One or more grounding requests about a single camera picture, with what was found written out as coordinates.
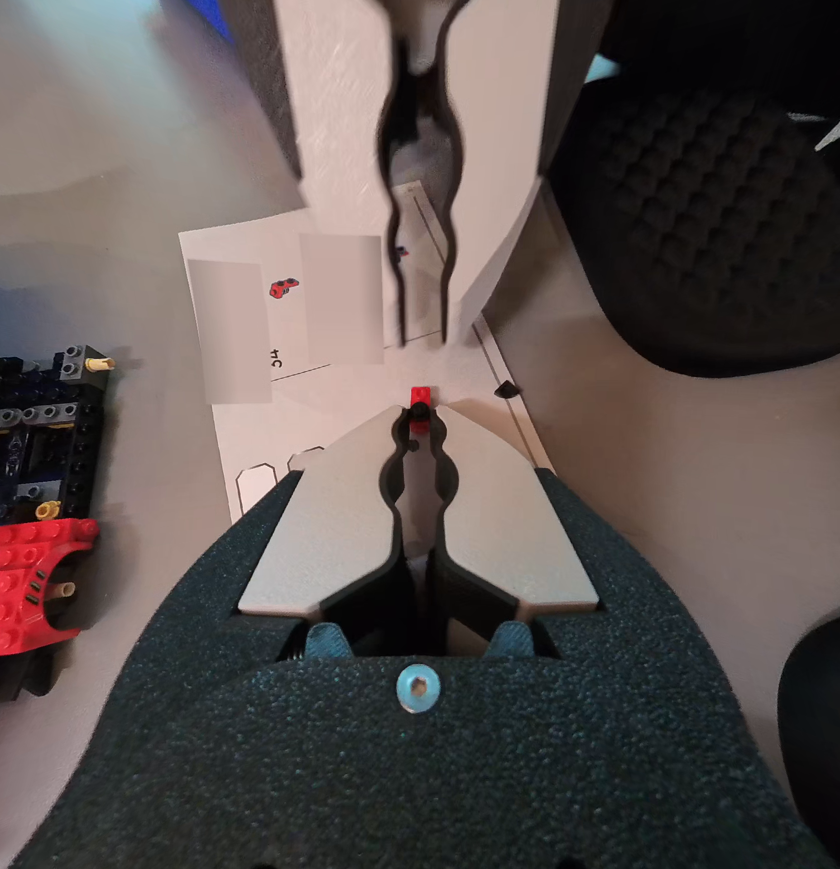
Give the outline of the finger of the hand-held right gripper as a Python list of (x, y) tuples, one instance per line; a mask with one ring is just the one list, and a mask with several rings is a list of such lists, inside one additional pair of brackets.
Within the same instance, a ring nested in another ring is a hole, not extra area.
[(458, 2), (439, 41), (456, 125), (447, 343), (461, 343), (491, 298), (540, 188), (539, 158), (557, 1)]
[(274, 12), (303, 198), (324, 233), (378, 238), (383, 336), (402, 345), (394, 206), (381, 169), (382, 118), (394, 86), (391, 17), (367, 1), (275, 1)]

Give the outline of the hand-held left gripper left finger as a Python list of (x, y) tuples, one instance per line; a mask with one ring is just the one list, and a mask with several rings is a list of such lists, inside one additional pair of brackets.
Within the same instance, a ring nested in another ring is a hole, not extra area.
[(396, 451), (399, 405), (331, 443), (302, 472), (238, 602), (241, 614), (313, 618), (394, 550), (394, 507), (381, 489)]

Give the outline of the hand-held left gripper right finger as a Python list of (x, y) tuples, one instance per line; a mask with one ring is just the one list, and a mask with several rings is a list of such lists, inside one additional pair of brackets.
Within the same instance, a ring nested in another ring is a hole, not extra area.
[(447, 406), (430, 421), (436, 462), (433, 588), (458, 621), (532, 621), (600, 602), (534, 465)]

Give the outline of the black textured elbow pad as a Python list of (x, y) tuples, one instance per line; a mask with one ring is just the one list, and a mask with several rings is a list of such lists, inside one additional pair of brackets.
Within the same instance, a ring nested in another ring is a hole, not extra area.
[(603, 314), (701, 378), (840, 353), (840, 182), (750, 93), (584, 86), (549, 184)]

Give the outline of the lego instruction booklet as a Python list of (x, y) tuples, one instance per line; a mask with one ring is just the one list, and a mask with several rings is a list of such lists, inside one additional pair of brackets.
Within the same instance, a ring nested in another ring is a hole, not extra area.
[(429, 386), (433, 401), (500, 436), (535, 467), (553, 469), (523, 397), (494, 395), (515, 380), (483, 316), (461, 343), (441, 347), (432, 290), (440, 277), (445, 237), (419, 180), (395, 188), (402, 212), (397, 249), (409, 301), (405, 347), (385, 344), (382, 364), (312, 364), (297, 235), (310, 229), (307, 210), (179, 233), (200, 348), (213, 368), (223, 327), (201, 311), (207, 296), (231, 315), (235, 330), (258, 330), (261, 305), (273, 339), (267, 401), (239, 401), (254, 387), (221, 391), (213, 407), (216, 437), (232, 522), (246, 515), (290, 470), (385, 408), (408, 406), (412, 387)]

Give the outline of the red black lego car model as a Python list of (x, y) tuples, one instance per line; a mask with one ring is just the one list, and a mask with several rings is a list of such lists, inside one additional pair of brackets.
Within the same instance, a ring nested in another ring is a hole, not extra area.
[(115, 361), (84, 343), (51, 362), (0, 356), (0, 702), (41, 697), (100, 534), (90, 503)]

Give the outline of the blue bin with black divider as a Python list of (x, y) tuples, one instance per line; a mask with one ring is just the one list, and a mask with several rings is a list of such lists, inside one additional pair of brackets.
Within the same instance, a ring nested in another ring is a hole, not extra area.
[(220, 1), (160, 1), (159, 5), (163, 12), (169, 15), (193, 14), (225, 43), (235, 44)]

